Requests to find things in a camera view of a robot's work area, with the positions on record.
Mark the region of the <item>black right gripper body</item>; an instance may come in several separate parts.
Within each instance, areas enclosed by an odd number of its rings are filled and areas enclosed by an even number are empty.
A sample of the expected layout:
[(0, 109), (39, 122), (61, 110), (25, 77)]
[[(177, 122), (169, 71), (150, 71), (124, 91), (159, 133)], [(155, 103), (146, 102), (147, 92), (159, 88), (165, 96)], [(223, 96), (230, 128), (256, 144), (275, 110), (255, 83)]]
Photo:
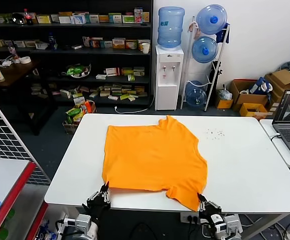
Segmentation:
[(199, 210), (199, 219), (201, 224), (217, 225), (222, 223), (221, 208), (213, 206), (205, 207)]

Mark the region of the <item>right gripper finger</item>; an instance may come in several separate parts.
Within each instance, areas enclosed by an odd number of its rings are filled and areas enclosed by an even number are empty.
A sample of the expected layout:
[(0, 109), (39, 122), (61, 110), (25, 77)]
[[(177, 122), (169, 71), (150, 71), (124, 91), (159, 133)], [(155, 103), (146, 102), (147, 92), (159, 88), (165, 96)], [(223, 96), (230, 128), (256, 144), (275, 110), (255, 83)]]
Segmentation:
[(204, 211), (205, 210), (205, 196), (200, 193), (198, 193), (197, 196), (199, 199), (199, 211)]
[(204, 201), (203, 202), (203, 210), (206, 212), (220, 212), (221, 207), (214, 203), (213, 201)]

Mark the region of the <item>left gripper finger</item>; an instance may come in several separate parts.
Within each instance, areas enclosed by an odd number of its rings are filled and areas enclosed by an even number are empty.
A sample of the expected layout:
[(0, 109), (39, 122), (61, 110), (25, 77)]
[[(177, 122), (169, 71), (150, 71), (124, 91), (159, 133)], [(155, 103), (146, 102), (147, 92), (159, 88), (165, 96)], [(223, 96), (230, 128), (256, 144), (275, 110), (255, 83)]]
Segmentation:
[(103, 196), (104, 196), (104, 202), (109, 202), (109, 196), (108, 196), (108, 189), (109, 189), (109, 182), (105, 183), (103, 185)]
[(105, 200), (105, 184), (103, 184), (99, 191), (93, 193), (87, 201), (94, 201), (94, 200)]

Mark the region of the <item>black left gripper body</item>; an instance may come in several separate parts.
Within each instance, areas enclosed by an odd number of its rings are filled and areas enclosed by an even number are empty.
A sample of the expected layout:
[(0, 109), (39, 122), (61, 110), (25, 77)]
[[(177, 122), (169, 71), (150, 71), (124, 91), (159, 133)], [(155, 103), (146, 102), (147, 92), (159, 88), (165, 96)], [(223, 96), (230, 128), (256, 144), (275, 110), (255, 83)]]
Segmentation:
[(111, 203), (102, 196), (96, 196), (87, 199), (86, 204), (83, 203), (82, 206), (91, 220), (99, 221), (103, 211), (110, 209)]

